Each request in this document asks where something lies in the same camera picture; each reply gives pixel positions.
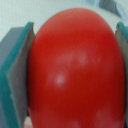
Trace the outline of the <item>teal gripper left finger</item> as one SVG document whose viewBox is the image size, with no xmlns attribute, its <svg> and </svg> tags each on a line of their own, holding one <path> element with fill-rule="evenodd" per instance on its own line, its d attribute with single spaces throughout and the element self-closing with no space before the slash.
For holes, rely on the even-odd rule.
<svg viewBox="0 0 128 128">
<path fill-rule="evenodd" d="M 28 113 L 27 62 L 33 23 L 12 28 L 0 42 L 0 128 L 23 128 Z"/>
</svg>

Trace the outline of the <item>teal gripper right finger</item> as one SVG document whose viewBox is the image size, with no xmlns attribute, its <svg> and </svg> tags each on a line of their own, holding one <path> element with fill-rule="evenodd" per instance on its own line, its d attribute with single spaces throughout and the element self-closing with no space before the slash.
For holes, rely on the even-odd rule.
<svg viewBox="0 0 128 128">
<path fill-rule="evenodd" d="M 124 63 L 128 67 L 128 27 L 119 22 L 116 28 L 115 36 L 120 46 Z"/>
</svg>

